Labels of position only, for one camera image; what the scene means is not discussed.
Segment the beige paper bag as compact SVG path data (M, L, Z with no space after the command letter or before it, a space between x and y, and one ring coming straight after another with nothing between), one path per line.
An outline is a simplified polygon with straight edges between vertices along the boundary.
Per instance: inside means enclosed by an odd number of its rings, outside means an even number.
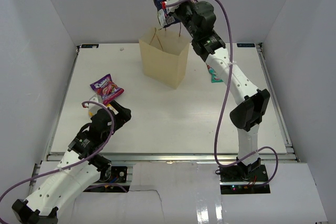
M143 73L177 89L185 77L190 40L174 31L150 28L139 46Z

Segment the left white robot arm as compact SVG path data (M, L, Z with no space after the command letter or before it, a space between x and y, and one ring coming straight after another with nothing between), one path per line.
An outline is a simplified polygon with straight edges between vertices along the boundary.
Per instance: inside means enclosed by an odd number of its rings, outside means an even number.
M20 223L57 223L65 208L96 182L116 181L109 159L100 151L112 135L131 120L131 110L112 101L96 101L97 112L83 125L68 145L63 158L46 180L25 199L17 199L12 210Z

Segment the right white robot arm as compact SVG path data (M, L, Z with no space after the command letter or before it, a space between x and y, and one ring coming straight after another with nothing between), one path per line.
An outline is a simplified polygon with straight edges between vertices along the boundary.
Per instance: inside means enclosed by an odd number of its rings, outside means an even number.
M224 99L231 94L236 107L229 117L238 132L237 175L247 182L256 175L261 159L258 154L258 131L265 115L270 93L259 89L233 61L233 44L226 45L214 30L216 16L206 1L184 1L169 8L192 37L192 47L202 60L215 70L227 86Z

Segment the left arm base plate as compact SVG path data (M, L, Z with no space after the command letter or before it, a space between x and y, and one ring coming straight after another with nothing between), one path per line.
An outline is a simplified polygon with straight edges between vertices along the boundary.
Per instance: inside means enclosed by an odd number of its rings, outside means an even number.
M126 166L111 166L105 173L104 182L125 183L127 181L128 168Z

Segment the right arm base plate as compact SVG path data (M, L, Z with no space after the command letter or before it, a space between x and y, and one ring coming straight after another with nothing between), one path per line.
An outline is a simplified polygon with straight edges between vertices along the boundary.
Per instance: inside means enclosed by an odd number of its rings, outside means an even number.
M215 174L220 176L221 182L266 182L268 180L265 165L260 165L249 174L245 174L238 165L228 168L220 167Z

